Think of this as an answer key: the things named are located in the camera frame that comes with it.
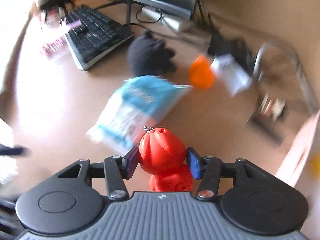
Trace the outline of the black plush toy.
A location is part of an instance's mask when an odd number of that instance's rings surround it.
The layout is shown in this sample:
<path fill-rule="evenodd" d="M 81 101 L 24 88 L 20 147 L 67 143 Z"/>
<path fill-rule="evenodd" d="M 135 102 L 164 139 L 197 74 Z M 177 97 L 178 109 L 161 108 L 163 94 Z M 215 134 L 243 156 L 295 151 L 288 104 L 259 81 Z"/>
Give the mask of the black plush toy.
<path fill-rule="evenodd" d="M 155 38 L 150 31 L 134 39 L 127 50 L 127 64 L 135 77 L 144 75 L 163 76 L 176 72 L 171 61 L 175 51 L 168 48 L 164 39 Z"/>

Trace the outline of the yellow ribbed toy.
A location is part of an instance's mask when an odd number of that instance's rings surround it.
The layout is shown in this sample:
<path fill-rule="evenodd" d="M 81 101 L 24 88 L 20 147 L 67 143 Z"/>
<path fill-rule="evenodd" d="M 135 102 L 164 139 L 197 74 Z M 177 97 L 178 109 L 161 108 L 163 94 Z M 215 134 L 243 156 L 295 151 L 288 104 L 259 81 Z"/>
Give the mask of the yellow ribbed toy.
<path fill-rule="evenodd" d="M 320 179 L 320 156 L 313 155 L 309 161 L 310 173 L 315 179 Z"/>

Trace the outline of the red bear figurine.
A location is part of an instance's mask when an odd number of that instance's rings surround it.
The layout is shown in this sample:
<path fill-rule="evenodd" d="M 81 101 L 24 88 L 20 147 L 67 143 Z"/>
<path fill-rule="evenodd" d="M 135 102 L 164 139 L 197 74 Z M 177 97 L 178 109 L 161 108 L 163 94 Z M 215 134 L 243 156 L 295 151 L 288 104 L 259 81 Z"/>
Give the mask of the red bear figurine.
<path fill-rule="evenodd" d="M 184 192 L 193 188 L 193 176 L 185 164 L 187 149 L 174 133 L 162 127 L 144 127 L 139 143 L 139 163 L 151 174 L 149 186 L 155 192 Z"/>

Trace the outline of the blue white snack bag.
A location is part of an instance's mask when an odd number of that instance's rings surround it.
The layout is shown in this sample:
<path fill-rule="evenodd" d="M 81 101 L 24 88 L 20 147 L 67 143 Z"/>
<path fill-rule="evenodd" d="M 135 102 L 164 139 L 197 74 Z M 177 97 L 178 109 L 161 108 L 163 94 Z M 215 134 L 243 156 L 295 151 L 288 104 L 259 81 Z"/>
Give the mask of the blue white snack bag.
<path fill-rule="evenodd" d="M 110 96 L 97 122 L 86 133 L 119 155 L 137 146 L 144 127 L 155 128 L 193 87 L 145 75 L 125 80 Z"/>

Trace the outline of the black mechanical keyboard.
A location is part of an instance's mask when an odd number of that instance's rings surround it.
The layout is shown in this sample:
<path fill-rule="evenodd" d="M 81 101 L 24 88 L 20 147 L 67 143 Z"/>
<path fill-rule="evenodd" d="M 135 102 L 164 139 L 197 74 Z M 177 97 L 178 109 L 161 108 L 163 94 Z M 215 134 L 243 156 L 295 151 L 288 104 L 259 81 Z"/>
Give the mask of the black mechanical keyboard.
<path fill-rule="evenodd" d="M 65 37 L 77 68 L 83 71 L 135 35 L 128 26 L 88 6 L 76 8 L 65 20 L 68 25 L 80 24 Z"/>

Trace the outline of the pink cardboard box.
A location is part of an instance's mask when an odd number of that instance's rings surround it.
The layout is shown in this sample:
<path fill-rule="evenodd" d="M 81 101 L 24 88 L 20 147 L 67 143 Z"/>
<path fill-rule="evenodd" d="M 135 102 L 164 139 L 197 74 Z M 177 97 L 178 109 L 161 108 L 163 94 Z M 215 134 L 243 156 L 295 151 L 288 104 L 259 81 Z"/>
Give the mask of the pink cardboard box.
<path fill-rule="evenodd" d="M 319 154 L 319 113 L 313 114 L 297 132 L 275 176 L 307 197 L 319 196 L 319 179 L 312 159 Z"/>

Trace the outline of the orange plastic toy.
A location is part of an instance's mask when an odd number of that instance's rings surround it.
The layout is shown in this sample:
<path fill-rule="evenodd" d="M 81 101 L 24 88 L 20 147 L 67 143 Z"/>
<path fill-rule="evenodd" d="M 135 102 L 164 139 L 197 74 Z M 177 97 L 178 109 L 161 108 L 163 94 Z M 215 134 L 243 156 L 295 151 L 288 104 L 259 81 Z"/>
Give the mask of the orange plastic toy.
<path fill-rule="evenodd" d="M 196 89 L 210 89 L 216 80 L 216 75 L 210 68 L 209 60 L 200 55 L 189 68 L 188 80 Z"/>

